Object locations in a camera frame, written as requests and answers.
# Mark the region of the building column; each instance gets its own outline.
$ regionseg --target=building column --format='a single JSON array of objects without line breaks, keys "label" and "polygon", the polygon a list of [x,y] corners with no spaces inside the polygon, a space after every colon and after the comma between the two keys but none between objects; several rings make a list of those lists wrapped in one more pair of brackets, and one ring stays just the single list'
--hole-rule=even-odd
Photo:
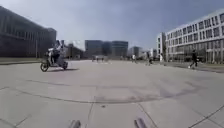
[{"label": "building column", "polygon": [[220,42],[221,42],[221,48],[220,48],[220,51],[221,51],[221,63],[223,63],[223,46],[224,46],[224,40],[222,39],[222,40],[220,40]]}]

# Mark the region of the motorized scooter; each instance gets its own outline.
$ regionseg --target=motorized scooter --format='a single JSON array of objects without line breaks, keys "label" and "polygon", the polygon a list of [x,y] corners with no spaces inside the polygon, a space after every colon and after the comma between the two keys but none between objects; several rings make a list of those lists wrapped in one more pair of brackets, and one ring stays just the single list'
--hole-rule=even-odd
[{"label": "motorized scooter", "polygon": [[51,61],[51,57],[49,56],[48,52],[44,55],[43,60],[41,61],[40,69],[43,72],[46,72],[49,67],[61,67],[64,70],[68,67],[68,62],[64,60],[64,57],[59,55],[56,62]]}]

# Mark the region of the distant building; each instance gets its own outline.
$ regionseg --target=distant building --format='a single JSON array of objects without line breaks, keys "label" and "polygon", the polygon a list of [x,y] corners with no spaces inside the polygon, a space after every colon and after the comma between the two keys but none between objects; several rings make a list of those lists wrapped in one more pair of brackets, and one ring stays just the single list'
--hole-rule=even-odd
[{"label": "distant building", "polygon": [[111,42],[110,41],[104,41],[102,44],[102,54],[105,56],[110,56],[112,54],[111,51]]},{"label": "distant building", "polygon": [[160,59],[160,61],[163,61],[166,56],[166,36],[165,33],[160,33],[157,38],[157,55]]},{"label": "distant building", "polygon": [[151,48],[151,49],[149,50],[149,54],[150,54],[150,56],[151,56],[153,59],[156,59],[156,58],[158,57],[158,55],[157,55],[157,50],[154,49],[154,48]]},{"label": "distant building", "polygon": [[112,41],[111,42],[112,57],[127,56],[128,42],[126,41]]},{"label": "distant building", "polygon": [[40,57],[56,42],[56,35],[56,30],[0,6],[1,57]]},{"label": "distant building", "polygon": [[93,55],[102,55],[102,44],[101,40],[85,40],[85,54],[86,57],[90,58]]},{"label": "distant building", "polygon": [[137,46],[133,46],[129,48],[128,50],[128,56],[135,55],[136,57],[140,57],[141,53],[142,53],[142,48]]}]

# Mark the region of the sky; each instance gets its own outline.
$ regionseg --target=sky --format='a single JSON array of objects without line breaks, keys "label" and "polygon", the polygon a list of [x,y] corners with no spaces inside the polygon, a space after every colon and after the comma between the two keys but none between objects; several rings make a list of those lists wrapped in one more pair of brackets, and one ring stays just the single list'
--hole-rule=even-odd
[{"label": "sky", "polygon": [[224,0],[0,0],[0,5],[44,27],[57,39],[125,40],[156,48],[156,36],[224,8]]}]

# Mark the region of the glass facade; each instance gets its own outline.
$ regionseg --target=glass facade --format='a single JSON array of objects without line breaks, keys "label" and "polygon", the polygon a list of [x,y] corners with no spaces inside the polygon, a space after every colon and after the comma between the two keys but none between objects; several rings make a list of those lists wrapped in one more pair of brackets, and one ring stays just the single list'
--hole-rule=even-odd
[{"label": "glass facade", "polygon": [[0,56],[38,57],[56,42],[56,31],[0,7]]}]

